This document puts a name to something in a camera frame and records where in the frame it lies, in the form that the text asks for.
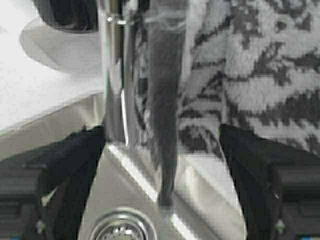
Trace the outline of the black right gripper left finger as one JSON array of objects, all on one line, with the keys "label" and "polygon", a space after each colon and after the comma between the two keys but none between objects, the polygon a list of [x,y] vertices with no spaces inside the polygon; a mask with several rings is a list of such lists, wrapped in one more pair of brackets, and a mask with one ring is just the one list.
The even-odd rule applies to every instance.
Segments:
[{"label": "black right gripper left finger", "polygon": [[1,239],[77,239],[104,146],[98,125],[2,159]]}]

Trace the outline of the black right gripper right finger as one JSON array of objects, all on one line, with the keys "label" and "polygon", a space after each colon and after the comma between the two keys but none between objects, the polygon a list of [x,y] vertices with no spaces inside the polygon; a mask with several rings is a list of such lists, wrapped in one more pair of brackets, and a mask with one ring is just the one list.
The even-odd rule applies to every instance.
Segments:
[{"label": "black right gripper right finger", "polygon": [[320,158],[228,124],[219,131],[247,239],[319,239]]}]

